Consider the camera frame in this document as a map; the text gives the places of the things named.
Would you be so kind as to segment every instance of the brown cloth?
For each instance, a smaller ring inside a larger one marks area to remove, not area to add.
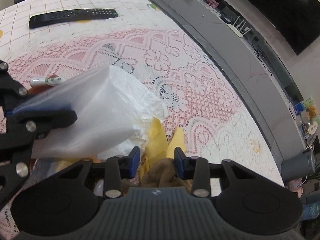
[[[157,161],[141,179],[141,187],[185,187],[190,192],[191,185],[191,180],[182,180],[175,176],[171,158]]]

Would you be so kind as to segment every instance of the wall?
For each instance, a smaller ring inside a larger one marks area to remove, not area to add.
[[[320,109],[320,37],[296,55],[279,31],[247,0],[225,0],[266,39],[284,63],[302,96],[312,96]]]

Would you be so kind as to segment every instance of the yellow cloth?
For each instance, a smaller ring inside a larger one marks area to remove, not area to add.
[[[174,136],[168,145],[164,128],[159,119],[152,120],[149,130],[149,143],[146,146],[146,160],[139,170],[139,179],[160,159],[174,158],[174,149],[180,147],[184,152],[187,149],[183,141],[183,129],[177,127]]]
[[[168,145],[167,158],[174,159],[174,149],[176,147],[180,147],[183,152],[186,152],[187,150],[187,147],[183,141],[183,129],[180,127],[176,127],[171,142]]]

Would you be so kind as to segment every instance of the yellow stuffed toy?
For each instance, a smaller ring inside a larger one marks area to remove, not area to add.
[[[318,110],[315,106],[308,106],[306,108],[307,116],[310,117],[310,120],[318,116]]]

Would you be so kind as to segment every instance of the gray cup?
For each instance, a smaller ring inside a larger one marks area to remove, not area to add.
[[[281,164],[281,177],[283,181],[291,181],[311,175],[316,171],[316,161],[313,151],[300,154]]]

